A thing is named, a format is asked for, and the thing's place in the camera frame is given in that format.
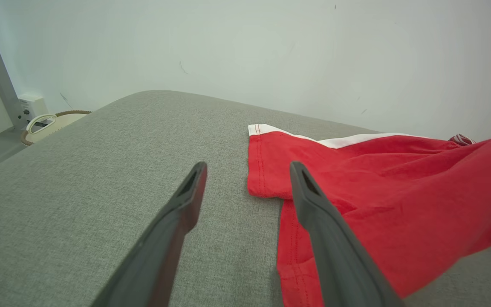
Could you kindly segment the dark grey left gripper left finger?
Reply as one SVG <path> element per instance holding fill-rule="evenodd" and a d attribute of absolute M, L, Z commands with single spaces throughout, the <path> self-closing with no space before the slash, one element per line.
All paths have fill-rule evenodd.
<path fill-rule="evenodd" d="M 167 307 L 185 236 L 197 224 L 207 164 L 196 163 L 94 299 L 94 307 Z"/>

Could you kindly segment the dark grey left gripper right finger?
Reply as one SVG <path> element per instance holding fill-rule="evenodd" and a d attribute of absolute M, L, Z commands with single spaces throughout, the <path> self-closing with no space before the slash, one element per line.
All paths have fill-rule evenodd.
<path fill-rule="evenodd" d="M 402 307 L 341 213 L 303 163 L 290 164 L 297 219 L 308 232 L 326 307 Z"/>

